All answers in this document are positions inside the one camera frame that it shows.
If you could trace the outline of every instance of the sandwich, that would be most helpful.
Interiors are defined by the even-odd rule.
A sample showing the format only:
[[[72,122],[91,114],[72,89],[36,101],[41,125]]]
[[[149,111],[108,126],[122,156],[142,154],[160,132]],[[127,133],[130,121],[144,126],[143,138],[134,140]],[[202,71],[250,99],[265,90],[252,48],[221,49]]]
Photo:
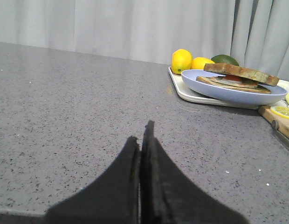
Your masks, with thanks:
[[[263,85],[277,86],[279,81],[278,77],[226,63],[206,64],[204,71],[221,76],[197,76],[196,81],[238,91],[271,94],[271,90]]]

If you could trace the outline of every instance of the gray countertop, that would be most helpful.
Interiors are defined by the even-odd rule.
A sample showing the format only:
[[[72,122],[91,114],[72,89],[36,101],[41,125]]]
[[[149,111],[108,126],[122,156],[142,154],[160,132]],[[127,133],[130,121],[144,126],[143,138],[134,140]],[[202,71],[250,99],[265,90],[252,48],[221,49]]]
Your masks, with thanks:
[[[289,152],[257,111],[182,100],[168,65],[0,43],[0,214],[42,216],[145,125],[200,188],[289,224]]]

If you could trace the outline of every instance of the blue plate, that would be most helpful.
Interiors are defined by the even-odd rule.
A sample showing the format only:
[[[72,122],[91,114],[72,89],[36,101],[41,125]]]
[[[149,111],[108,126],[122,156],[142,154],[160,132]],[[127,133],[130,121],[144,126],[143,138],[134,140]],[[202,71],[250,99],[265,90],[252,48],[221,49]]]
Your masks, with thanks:
[[[284,88],[280,86],[273,87],[268,85],[262,85],[267,89],[271,90],[271,94],[264,94],[231,90],[196,81],[197,76],[219,76],[219,74],[207,72],[204,70],[185,70],[182,71],[181,75],[184,83],[193,91],[208,97],[233,103],[249,105],[269,105],[285,98],[285,95],[288,93]]]

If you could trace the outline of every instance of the white curtain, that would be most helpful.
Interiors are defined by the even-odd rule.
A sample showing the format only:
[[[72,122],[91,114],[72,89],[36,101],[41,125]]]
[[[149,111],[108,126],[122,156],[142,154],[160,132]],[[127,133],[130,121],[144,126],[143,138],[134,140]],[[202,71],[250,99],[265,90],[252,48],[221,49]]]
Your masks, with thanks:
[[[289,81],[289,0],[0,0],[0,42],[164,64],[184,48]]]

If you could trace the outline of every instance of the toasted bread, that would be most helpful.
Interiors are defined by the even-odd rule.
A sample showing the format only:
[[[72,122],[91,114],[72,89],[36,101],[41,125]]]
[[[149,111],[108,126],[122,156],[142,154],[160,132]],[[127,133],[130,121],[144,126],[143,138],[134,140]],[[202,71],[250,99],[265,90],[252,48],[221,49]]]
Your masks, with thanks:
[[[239,91],[245,91],[245,92],[255,92],[255,93],[264,93],[264,94],[271,94],[271,90],[259,85],[257,88],[251,89],[251,88],[243,88],[243,87],[237,87],[237,86],[232,86],[232,85],[225,85],[217,82],[213,82],[210,77],[203,77],[203,76],[197,76],[196,81],[226,88],[226,89],[231,89],[231,90],[239,90]]]
[[[243,68],[240,66],[226,63],[206,64],[204,67],[204,71],[248,78],[262,84],[271,86],[277,86],[277,83],[279,81],[278,77],[271,76],[253,69]]]

